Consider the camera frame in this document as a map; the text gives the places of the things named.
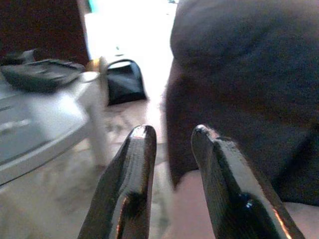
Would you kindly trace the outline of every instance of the floor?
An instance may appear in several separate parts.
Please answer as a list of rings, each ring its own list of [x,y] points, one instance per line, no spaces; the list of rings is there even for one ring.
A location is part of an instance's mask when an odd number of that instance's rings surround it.
[[[117,33],[117,38],[110,39],[97,28],[105,12],[86,16],[89,45],[93,46],[90,52],[94,58],[103,55],[112,61],[114,54],[120,50],[124,57],[135,60],[142,70],[148,100],[105,108],[105,133],[109,138],[109,153],[114,156],[133,127],[150,124],[155,128],[158,150],[149,238],[159,239],[170,224],[172,201],[163,100],[172,61],[169,35],[176,4],[164,0],[157,0],[152,6],[142,0],[136,0],[134,5],[123,2],[127,5],[120,16],[135,18],[129,25],[124,20],[111,28],[113,33]],[[1,238],[77,238],[103,171],[103,168],[96,167],[90,145],[84,140],[59,158],[7,183],[0,190]]]

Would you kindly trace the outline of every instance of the gray cloth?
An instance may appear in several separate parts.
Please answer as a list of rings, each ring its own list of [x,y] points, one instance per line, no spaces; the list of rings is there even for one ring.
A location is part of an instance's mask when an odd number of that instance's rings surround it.
[[[317,0],[179,3],[166,102],[175,184],[197,168],[188,140],[207,123],[239,143],[282,200],[319,206],[319,140],[308,127],[319,119],[318,16]]]

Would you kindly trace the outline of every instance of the dark red wall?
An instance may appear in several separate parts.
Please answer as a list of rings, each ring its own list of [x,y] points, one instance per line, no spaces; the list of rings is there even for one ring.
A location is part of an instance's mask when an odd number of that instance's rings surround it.
[[[48,56],[88,62],[77,0],[1,0],[0,57],[43,48]]]

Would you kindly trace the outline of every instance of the tiled floor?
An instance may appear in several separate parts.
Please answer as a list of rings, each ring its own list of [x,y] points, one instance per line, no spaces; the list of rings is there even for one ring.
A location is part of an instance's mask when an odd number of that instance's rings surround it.
[[[128,6],[125,10],[128,16],[140,16],[135,19],[134,31],[130,31],[130,27],[126,26],[127,21],[121,22],[120,25],[125,27],[122,31],[114,26],[113,29],[116,29],[117,33],[121,32],[116,39],[120,39],[118,43],[125,57],[139,64],[149,99],[107,107],[105,132],[110,143],[109,153],[114,156],[133,127],[146,123],[155,128],[158,150],[150,239],[159,239],[170,224],[169,211],[172,200],[166,161],[163,100],[172,61],[169,35],[176,5],[163,0],[150,6],[146,1],[137,0],[135,7],[140,6],[144,7],[143,10],[131,8],[128,12]],[[98,24],[94,22],[96,20],[93,19],[94,16],[91,15],[89,18],[88,33],[91,33],[89,45],[92,46],[97,42],[103,42],[106,36],[94,38],[94,34],[97,36],[97,30],[93,27]],[[104,52],[107,49],[92,48],[92,55],[99,54],[96,50]],[[108,59],[112,54],[109,52],[104,55]],[[61,157],[7,183],[0,190],[0,237],[2,239],[77,238],[103,170],[96,167],[90,145],[84,140]]]

